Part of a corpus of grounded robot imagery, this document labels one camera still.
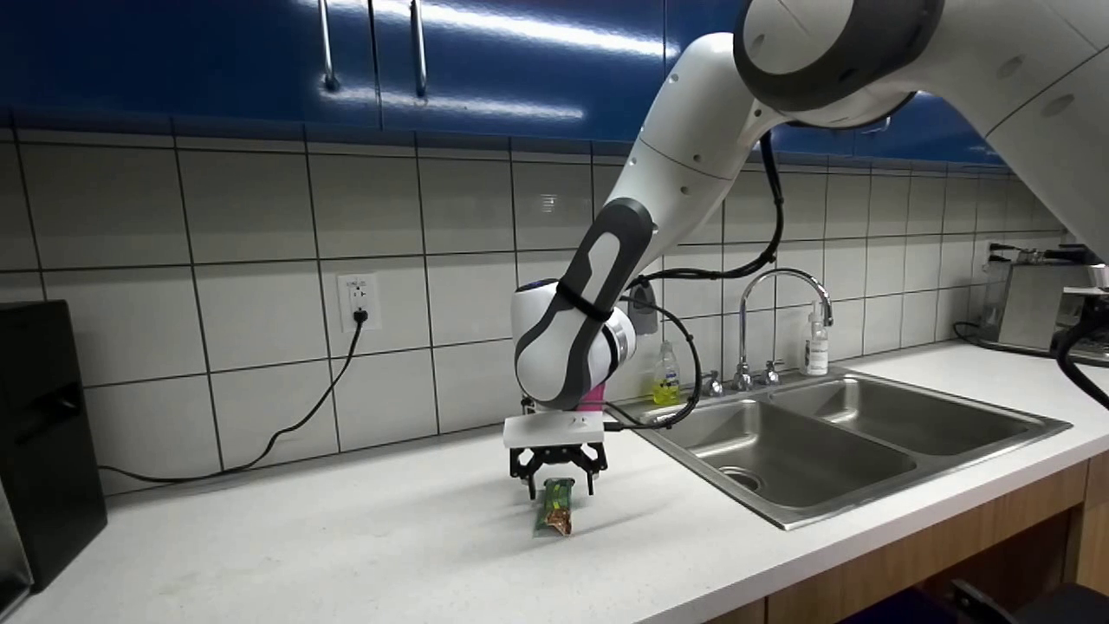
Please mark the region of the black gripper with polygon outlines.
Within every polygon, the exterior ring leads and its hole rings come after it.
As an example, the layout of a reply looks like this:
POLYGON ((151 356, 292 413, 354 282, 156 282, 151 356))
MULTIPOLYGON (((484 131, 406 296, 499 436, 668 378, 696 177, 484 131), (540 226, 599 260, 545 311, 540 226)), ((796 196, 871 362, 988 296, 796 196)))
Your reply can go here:
POLYGON ((524 480, 526 497, 539 497, 539 472, 545 464, 577 464, 586 475, 586 491, 598 497, 598 480, 606 468, 606 450, 599 445, 555 445, 555 446, 512 446, 511 475, 524 480))

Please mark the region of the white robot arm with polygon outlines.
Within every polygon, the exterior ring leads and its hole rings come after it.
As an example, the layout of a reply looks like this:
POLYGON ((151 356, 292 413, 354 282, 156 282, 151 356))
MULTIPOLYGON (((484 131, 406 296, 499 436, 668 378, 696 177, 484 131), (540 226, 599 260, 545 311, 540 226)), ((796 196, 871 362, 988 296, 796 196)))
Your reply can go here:
POLYGON ((920 159, 930 126, 876 129, 941 102, 1051 215, 1109 256, 1109 0, 741 0, 690 42, 627 162, 558 279, 512 297, 512 370, 530 410, 503 424, 511 475, 606 468, 583 399, 636 350, 621 308, 750 159, 920 159))

